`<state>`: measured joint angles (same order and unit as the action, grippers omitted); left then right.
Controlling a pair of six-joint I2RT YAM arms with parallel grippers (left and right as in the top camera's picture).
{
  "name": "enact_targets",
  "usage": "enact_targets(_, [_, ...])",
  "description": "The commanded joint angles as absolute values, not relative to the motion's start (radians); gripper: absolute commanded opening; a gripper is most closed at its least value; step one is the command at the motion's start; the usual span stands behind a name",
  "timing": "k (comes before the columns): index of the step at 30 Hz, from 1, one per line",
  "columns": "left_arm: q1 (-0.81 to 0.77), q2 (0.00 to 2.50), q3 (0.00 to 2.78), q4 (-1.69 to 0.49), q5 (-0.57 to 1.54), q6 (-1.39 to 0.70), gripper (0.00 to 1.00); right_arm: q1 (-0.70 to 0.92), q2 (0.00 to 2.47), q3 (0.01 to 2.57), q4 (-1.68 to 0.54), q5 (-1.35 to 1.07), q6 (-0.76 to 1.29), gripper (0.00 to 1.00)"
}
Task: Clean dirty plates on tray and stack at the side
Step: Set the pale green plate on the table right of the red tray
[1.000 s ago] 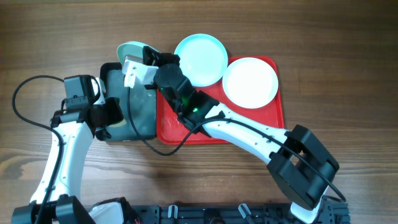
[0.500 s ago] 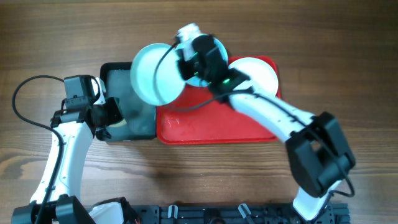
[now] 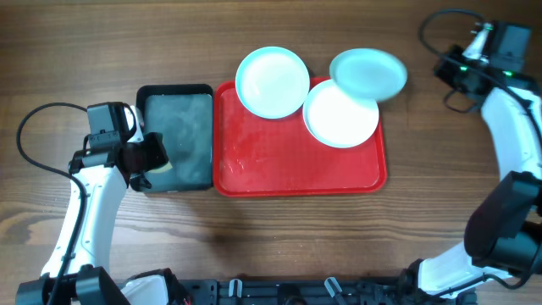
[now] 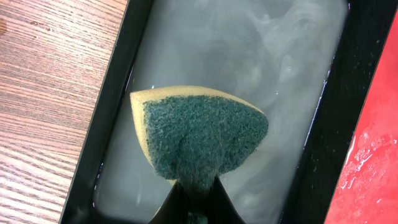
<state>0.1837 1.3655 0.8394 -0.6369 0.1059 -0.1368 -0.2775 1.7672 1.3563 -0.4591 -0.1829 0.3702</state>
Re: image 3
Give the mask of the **white plate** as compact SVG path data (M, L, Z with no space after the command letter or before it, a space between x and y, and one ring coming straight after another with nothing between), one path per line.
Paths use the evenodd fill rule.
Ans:
M350 97L332 80L325 80L308 93L302 117L310 134L321 143L351 148L376 131L379 107L375 100Z

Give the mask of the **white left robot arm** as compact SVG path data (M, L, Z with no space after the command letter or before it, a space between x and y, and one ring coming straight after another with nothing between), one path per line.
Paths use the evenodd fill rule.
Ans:
M76 152L69 173L80 183L71 184L58 241L41 273L71 275L87 264L109 269L113 228L130 178L168 163L163 136L156 132Z

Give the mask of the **yellow green sponge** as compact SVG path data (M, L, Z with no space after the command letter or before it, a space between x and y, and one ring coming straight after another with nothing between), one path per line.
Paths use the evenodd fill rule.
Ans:
M173 165L170 162L167 162L165 165L161 167L148 170L147 173L148 174L162 174L164 172L171 170L172 168L173 168Z

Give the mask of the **light green plate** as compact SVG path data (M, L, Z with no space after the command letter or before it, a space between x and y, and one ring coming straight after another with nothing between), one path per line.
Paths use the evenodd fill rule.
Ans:
M297 111L310 89L301 58L283 47L261 47L249 53L235 74L241 104L264 119L282 119Z
M396 56L373 48L355 48L331 61L329 74L346 94L384 102L407 83L407 68Z

